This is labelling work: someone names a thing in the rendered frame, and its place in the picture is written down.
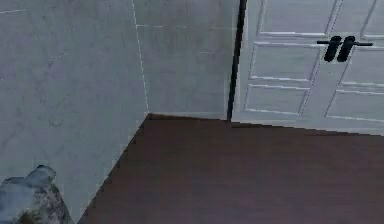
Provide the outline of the white panelled room door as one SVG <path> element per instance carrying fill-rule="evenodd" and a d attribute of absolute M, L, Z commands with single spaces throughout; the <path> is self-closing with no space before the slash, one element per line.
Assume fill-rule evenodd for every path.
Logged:
<path fill-rule="evenodd" d="M 332 36 L 357 42 L 345 62 L 319 64 L 302 124 L 306 128 L 384 136 L 384 0 L 341 0 Z"/>
<path fill-rule="evenodd" d="M 342 0 L 247 0 L 234 122 L 303 120 Z"/>

